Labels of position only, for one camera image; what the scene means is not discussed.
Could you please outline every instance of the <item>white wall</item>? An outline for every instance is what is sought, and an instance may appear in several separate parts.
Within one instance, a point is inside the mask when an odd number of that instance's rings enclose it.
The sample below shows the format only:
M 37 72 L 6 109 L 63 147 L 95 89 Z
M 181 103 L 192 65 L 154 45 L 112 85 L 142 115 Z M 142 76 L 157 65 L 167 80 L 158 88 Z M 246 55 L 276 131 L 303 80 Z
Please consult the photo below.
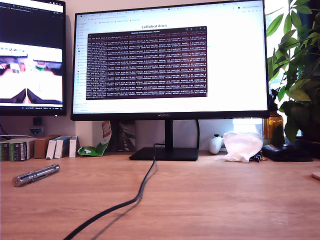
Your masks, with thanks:
M 66 2 L 66 29 L 67 29 L 67 116 L 43 117 L 43 125 L 46 134 L 53 135 L 78 135 L 81 145 L 96 145 L 101 135 L 99 122 L 72 122 L 70 120 L 71 95 L 72 95 L 72 51 L 74 41 L 75 13 L 94 12 L 105 10 L 131 9 L 140 7 L 155 7 L 166 5 L 178 5 L 187 3 L 212 2 L 205 0 L 65 0 Z M 29 134 L 29 128 L 33 123 L 33 117 L 2 116 L 3 128 L 11 134 Z M 174 146 L 195 147 L 197 145 L 197 128 L 194 120 L 175 121 Z M 200 148 L 208 149 L 209 140 L 214 134 L 222 135 L 234 129 L 232 120 L 201 120 L 200 121 Z M 153 143 L 164 141 L 164 121 L 137 121 L 136 145 L 151 147 Z

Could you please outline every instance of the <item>wooden desk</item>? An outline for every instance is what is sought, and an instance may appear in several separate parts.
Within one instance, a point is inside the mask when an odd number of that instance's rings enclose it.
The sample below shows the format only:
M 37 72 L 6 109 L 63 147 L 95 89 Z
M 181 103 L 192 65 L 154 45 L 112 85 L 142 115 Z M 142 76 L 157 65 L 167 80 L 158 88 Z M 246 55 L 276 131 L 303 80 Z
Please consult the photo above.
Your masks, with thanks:
M 62 240 L 95 214 L 132 199 L 151 161 L 127 154 L 1 162 L 1 239 Z M 13 177 L 51 164 L 60 172 L 15 188 Z M 319 240 L 320 162 L 157 163 L 143 200 L 97 239 Z M 80 232 L 91 240 L 130 206 Z

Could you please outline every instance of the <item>brown box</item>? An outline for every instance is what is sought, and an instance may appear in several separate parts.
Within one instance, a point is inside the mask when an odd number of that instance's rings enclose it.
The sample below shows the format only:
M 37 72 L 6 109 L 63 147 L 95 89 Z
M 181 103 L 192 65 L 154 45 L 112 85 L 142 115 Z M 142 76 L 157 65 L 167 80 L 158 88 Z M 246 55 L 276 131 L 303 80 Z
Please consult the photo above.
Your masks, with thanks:
M 60 135 L 51 135 L 37 138 L 34 140 L 34 159 L 45 159 L 47 155 L 48 144 L 51 139 L 60 137 Z

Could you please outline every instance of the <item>amber glass bottle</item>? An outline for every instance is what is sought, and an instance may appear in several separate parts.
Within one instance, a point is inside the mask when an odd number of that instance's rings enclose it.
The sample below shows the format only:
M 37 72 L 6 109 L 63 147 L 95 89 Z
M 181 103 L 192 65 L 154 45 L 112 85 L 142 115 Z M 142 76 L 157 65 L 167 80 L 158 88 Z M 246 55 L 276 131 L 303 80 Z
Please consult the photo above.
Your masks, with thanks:
M 270 117 L 263 119 L 263 139 L 271 139 L 276 128 L 279 125 L 283 125 L 284 119 L 280 114 L 277 113 L 278 106 L 275 103 L 276 95 L 270 98 L 269 109 Z

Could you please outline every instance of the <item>web browser window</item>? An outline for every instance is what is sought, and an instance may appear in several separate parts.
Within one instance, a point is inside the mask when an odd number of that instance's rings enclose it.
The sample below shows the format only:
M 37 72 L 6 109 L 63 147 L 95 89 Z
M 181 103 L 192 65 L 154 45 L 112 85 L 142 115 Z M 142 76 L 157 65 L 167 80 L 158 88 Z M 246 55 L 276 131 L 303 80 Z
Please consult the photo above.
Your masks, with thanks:
M 78 14 L 73 113 L 267 109 L 263 2 Z

